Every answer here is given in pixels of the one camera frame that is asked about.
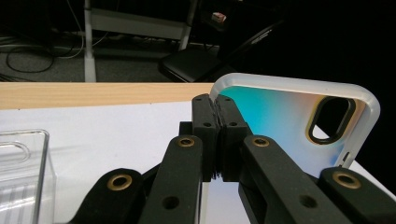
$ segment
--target transparent plastic tray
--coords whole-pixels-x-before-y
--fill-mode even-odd
[[[53,222],[49,139],[44,130],[0,133],[0,223]]]

